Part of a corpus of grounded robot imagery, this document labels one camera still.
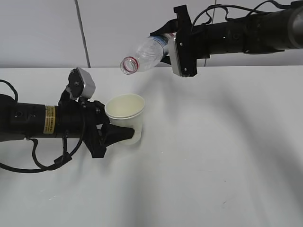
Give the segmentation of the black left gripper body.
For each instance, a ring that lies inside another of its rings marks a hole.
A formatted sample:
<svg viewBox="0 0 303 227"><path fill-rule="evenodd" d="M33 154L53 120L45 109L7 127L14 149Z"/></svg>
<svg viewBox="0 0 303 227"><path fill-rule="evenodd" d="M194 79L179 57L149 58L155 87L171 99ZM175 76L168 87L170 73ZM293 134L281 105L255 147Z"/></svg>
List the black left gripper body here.
<svg viewBox="0 0 303 227"><path fill-rule="evenodd" d="M56 136L79 139L70 156L85 143L93 158L103 158L107 148L97 126L108 123L105 105L101 102L90 102L83 97L76 101L68 93L61 94L56 108Z"/></svg>

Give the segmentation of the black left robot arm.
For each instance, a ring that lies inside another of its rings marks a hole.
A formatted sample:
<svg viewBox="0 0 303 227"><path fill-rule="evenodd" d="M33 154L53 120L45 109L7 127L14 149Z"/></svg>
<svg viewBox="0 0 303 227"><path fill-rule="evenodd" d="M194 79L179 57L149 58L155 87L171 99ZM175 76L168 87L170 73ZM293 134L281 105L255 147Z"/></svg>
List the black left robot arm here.
<svg viewBox="0 0 303 227"><path fill-rule="evenodd" d="M104 104L80 97L60 100L57 106L18 103L0 96L0 140L25 138L81 138L93 158L103 158L107 147L131 139L134 129L115 126Z"/></svg>

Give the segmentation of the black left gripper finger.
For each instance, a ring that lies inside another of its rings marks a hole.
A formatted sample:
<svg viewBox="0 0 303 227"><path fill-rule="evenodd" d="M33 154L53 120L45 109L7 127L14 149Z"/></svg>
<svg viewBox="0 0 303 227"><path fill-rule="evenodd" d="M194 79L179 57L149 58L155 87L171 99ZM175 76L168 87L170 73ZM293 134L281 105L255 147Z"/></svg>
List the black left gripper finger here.
<svg viewBox="0 0 303 227"><path fill-rule="evenodd" d="M101 129L100 145L106 148L112 144L131 139L134 135L134 129L112 124L103 124Z"/></svg>

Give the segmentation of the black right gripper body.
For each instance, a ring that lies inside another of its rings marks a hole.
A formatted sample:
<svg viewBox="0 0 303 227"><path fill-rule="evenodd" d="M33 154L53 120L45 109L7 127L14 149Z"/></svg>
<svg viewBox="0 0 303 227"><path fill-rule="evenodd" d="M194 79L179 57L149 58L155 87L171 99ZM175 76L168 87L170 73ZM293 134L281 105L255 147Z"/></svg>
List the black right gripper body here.
<svg viewBox="0 0 303 227"><path fill-rule="evenodd" d="M192 43L192 52L196 59L210 58L209 48L207 47L207 25L195 26L191 21L187 6L181 5L174 8L177 15L178 31L182 30L189 34L189 39Z"/></svg>

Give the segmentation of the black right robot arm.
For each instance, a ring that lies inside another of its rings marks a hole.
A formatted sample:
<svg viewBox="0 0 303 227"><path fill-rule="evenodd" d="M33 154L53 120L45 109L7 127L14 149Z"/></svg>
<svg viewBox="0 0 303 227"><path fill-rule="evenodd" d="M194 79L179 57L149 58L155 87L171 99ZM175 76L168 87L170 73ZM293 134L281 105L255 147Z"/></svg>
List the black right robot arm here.
<svg viewBox="0 0 303 227"><path fill-rule="evenodd" d="M151 35L175 33L180 63L195 64L198 59L214 54L270 54L303 47L303 2L282 5L272 0L279 10L246 9L240 18L226 17L212 24L211 19L200 25L189 18L186 5L174 8L176 19L168 21Z"/></svg>

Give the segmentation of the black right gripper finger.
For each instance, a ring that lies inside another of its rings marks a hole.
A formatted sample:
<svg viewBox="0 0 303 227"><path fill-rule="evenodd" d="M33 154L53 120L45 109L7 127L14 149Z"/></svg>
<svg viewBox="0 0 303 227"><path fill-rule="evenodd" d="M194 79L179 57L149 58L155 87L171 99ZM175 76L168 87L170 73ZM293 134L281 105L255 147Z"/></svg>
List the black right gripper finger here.
<svg viewBox="0 0 303 227"><path fill-rule="evenodd" d="M163 57L160 62L171 65L170 56L167 55L167 56Z"/></svg>
<svg viewBox="0 0 303 227"><path fill-rule="evenodd" d="M150 36L157 36L162 34L172 34L178 31L178 20L172 19L168 21L165 25L163 25L158 30L151 32Z"/></svg>

